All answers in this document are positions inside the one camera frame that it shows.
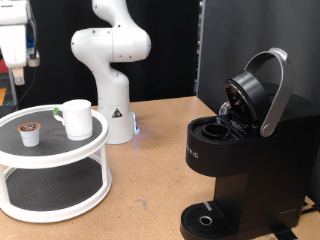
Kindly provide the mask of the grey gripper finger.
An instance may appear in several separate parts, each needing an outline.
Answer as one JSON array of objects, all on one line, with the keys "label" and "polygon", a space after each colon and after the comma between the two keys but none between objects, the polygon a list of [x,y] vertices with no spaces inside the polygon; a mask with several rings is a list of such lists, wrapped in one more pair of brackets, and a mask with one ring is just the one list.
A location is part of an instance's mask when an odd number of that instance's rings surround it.
[{"label": "grey gripper finger", "polygon": [[17,86],[25,84],[24,69],[23,68],[14,68],[13,69],[13,77],[14,77],[14,82]]}]

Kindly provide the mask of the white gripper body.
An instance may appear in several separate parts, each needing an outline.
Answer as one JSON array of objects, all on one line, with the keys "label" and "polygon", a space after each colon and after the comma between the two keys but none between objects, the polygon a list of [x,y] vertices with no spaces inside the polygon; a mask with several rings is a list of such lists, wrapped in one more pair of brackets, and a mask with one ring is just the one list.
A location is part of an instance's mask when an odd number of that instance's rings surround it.
[{"label": "white gripper body", "polygon": [[26,27],[8,25],[0,27],[0,47],[8,68],[22,68],[27,62]]}]

